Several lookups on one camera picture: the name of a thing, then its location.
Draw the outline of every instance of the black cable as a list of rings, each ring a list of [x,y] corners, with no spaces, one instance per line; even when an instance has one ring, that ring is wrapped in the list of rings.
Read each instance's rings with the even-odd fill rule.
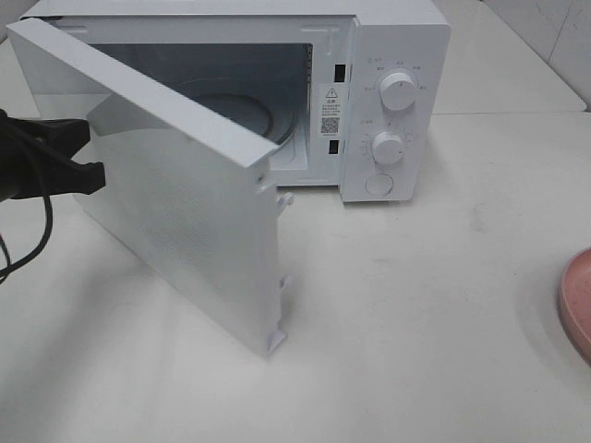
[[[12,138],[12,140],[17,144],[17,146],[19,146],[22,149],[23,153],[29,160],[30,166],[33,172],[35,173],[37,182],[39,183],[39,188],[41,189],[43,198],[43,206],[45,208],[45,229],[43,230],[43,235],[41,237],[41,240],[39,241],[39,244],[37,244],[37,246],[35,246],[33,250],[30,251],[29,254],[27,254],[25,257],[21,258],[20,260],[17,260],[15,263],[8,263],[5,268],[0,269],[0,279],[2,279],[0,283],[3,283],[9,274],[30,263],[37,256],[39,256],[41,252],[45,249],[45,247],[47,246],[47,242],[49,241],[49,237],[51,236],[52,230],[54,228],[54,208],[52,207],[52,201],[49,197],[49,192],[47,191],[47,186],[45,184],[42,167],[36,159],[35,155],[30,151],[30,148],[27,146],[27,144],[37,146],[39,142],[29,135],[23,135],[20,131],[18,131],[18,135],[15,136],[14,132],[12,131],[12,127],[7,124],[4,124],[4,122],[1,119],[0,130],[3,130],[3,132],[7,136]]]
[[[10,252],[8,251],[8,246],[6,246],[6,242],[4,241],[4,237],[1,234],[0,234],[0,249],[2,249],[2,252],[4,253],[4,257],[6,259],[6,267],[9,267],[12,264],[12,262],[10,261]],[[7,275],[2,277],[0,279],[0,284],[4,283],[7,278],[8,278]]]

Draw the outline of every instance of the open microwave door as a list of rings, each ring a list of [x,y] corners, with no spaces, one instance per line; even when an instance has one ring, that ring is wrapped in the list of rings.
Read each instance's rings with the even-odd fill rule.
[[[42,118],[90,123],[85,210],[260,354],[281,341],[269,140],[36,18],[8,34]]]

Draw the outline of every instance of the timer knob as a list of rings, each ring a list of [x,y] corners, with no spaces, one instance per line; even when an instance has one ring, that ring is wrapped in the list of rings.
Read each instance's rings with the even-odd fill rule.
[[[406,70],[392,71],[380,83],[381,102],[391,111],[402,111],[415,102],[416,80]]]
[[[377,164],[386,166],[399,162],[405,151],[402,138],[393,132],[382,132],[371,142],[371,153]]]

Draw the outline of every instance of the microwave oven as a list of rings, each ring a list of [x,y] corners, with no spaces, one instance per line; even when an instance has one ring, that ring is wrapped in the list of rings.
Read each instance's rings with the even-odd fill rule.
[[[258,353],[276,186],[411,198],[450,37],[430,0],[40,0],[7,29],[42,118],[90,123],[78,201]]]

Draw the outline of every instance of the round button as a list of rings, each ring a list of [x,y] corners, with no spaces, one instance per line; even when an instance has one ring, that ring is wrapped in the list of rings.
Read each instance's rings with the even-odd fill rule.
[[[366,190],[372,196],[386,197],[394,188],[394,180],[387,174],[375,174],[366,181]]]
[[[373,160],[387,166],[399,162],[404,156],[405,148],[401,137],[393,132],[382,132],[371,142]]]
[[[391,111],[402,111],[416,100],[416,80],[406,70],[388,74],[380,83],[381,102]]]

